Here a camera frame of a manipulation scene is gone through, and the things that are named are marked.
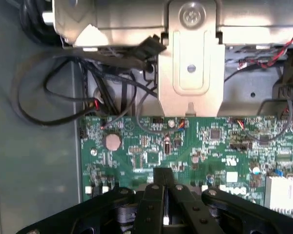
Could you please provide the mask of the green motherboard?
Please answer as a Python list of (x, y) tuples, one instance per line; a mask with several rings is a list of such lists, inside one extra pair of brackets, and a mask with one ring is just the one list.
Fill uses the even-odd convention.
[[(110, 133), (122, 140), (116, 151), (105, 146)], [(264, 206), (266, 177), (293, 176), (293, 122), (274, 116), (86, 116), (80, 134), (85, 201), (115, 187), (137, 190), (161, 167), (185, 185)]]

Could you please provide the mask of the round silver coin battery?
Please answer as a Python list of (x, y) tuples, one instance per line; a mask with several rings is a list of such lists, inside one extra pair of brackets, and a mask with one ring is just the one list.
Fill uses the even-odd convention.
[(110, 151), (116, 151), (122, 144), (122, 140), (118, 134), (110, 133), (105, 137), (105, 146)]

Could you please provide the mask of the white finned heatsink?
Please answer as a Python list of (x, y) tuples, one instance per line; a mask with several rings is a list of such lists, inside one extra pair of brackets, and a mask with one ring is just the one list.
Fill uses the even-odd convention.
[(266, 177), (264, 206), (285, 215), (293, 215), (293, 176)]

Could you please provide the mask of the grey metal PC case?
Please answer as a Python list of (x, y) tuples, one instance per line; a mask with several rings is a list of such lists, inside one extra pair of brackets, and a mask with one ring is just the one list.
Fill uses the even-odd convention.
[[(158, 36), (133, 47), (75, 47), (58, 35), (51, 0), (0, 0), (0, 234), (85, 202), (80, 122), (86, 116), (170, 117), (159, 103)], [(293, 101), (272, 98), (293, 37), (273, 46), (231, 46), (215, 116), (293, 122)], [(202, 117), (193, 113), (171, 117)], [(188, 233), (165, 185), (161, 233)]]

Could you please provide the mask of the black power connector plug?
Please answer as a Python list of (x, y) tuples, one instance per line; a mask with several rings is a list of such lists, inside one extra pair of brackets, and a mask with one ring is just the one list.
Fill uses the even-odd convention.
[(272, 88), (272, 98), (293, 101), (293, 54), (286, 59), (283, 74)]

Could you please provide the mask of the silver metal drive bracket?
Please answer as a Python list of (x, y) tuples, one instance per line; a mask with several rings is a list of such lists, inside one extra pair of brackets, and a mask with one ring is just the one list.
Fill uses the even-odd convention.
[(293, 37), (293, 0), (51, 0), (56, 33), (75, 47), (133, 47), (158, 36), (159, 103), (166, 116), (215, 116), (231, 46)]

